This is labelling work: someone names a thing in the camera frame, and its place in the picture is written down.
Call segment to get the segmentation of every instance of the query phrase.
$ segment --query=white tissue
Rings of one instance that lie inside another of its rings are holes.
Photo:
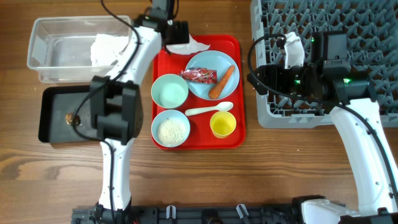
[[[205,45],[195,41],[191,35],[189,35],[189,44],[173,44],[167,45],[167,49],[175,54],[188,55],[199,51],[209,49],[210,45]]]
[[[128,37],[115,37],[108,34],[97,34],[91,46],[93,66],[112,65],[121,56],[129,42]]]

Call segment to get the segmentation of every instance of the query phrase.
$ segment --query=green led light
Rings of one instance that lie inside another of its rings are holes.
[[[351,82],[351,81],[352,81],[352,79],[349,79],[349,78],[344,78],[344,79],[343,79],[343,81],[344,81],[344,83],[345,83],[345,84],[348,84],[349,82]]]

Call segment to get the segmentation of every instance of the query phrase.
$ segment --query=plastic storage bin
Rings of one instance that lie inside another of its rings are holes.
[[[254,40],[264,34],[296,32],[310,60],[312,32],[344,30],[352,70],[366,70],[377,92],[384,127],[398,127],[398,0],[252,0]],[[256,46],[257,66],[279,63],[275,39]],[[264,128],[314,128],[331,124],[316,103],[257,93],[257,115]]]
[[[120,16],[128,23],[128,16]],[[130,36],[129,28],[111,16],[40,18],[30,36],[27,66],[44,83],[87,82],[104,76],[111,66],[93,67],[91,45],[97,34]]]

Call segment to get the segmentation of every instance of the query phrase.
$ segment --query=small yellow cup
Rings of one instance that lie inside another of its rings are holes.
[[[225,138],[235,130],[236,119],[230,112],[219,111],[211,117],[210,128],[214,136]]]

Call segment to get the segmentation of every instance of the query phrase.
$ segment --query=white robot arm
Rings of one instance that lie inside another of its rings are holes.
[[[284,65],[263,65],[253,71],[250,55],[263,39],[278,37],[276,43],[286,55]],[[396,186],[398,170],[388,146],[379,115],[376,93],[364,72],[350,73],[346,56],[346,34],[343,32],[314,33],[311,45],[311,64],[304,63],[304,50],[300,38],[294,33],[270,35],[253,43],[248,57],[248,81],[260,95],[272,91],[276,95],[326,104],[346,148],[353,170],[359,198],[359,211],[333,205],[324,198],[301,202],[300,215],[306,224],[336,224],[341,217],[369,217],[381,213],[396,213]],[[301,96],[314,96],[305,99]],[[354,113],[364,118],[380,140],[377,144],[370,127]]]
[[[141,85],[142,79],[146,74],[150,62],[162,49],[162,36],[160,32],[156,32],[154,29],[148,27],[137,27],[141,37],[141,45],[137,52],[137,56],[131,62],[131,66],[121,78],[119,82],[133,81],[137,85]],[[118,64],[108,72],[107,76],[111,79],[115,78],[120,69],[126,64],[128,58],[134,51],[137,45],[137,39],[135,35],[132,35],[129,45],[123,52],[123,56],[119,60]],[[134,138],[130,139],[126,145],[122,145],[119,140],[105,139],[114,149],[114,169],[113,169],[113,203],[114,210],[124,210],[129,206],[131,193],[129,185],[129,161],[132,144]],[[109,146],[105,143],[101,143],[103,156],[104,156],[104,178],[103,178],[103,190],[101,197],[99,198],[99,204],[103,205],[104,208],[111,209],[111,200],[109,195],[109,171],[111,168],[111,155],[109,153]]]

